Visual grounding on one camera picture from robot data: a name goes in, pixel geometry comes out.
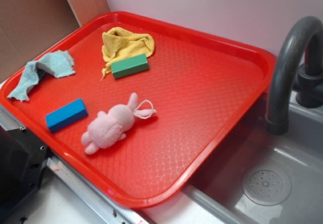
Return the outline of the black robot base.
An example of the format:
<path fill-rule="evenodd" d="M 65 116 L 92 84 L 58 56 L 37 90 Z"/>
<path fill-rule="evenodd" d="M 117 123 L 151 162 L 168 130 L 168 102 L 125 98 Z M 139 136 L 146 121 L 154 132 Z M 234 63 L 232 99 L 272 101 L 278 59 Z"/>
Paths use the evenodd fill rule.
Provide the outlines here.
<path fill-rule="evenodd" d="M 49 149 L 30 130 L 1 128 L 1 209 L 37 192 Z"/>

